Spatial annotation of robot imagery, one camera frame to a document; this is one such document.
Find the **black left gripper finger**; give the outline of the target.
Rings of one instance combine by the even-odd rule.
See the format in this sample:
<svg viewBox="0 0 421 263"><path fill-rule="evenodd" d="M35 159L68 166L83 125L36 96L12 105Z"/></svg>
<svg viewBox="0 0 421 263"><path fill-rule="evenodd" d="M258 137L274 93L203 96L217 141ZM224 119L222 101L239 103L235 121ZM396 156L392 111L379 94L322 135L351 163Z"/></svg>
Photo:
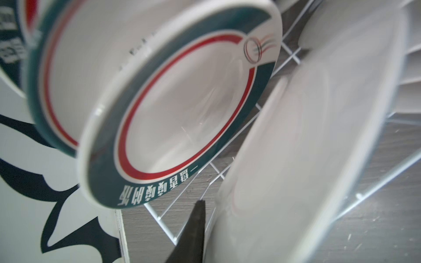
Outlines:
<svg viewBox="0 0 421 263"><path fill-rule="evenodd" d="M198 200L166 263L201 263L205 242L205 224L206 201Z"/></svg>

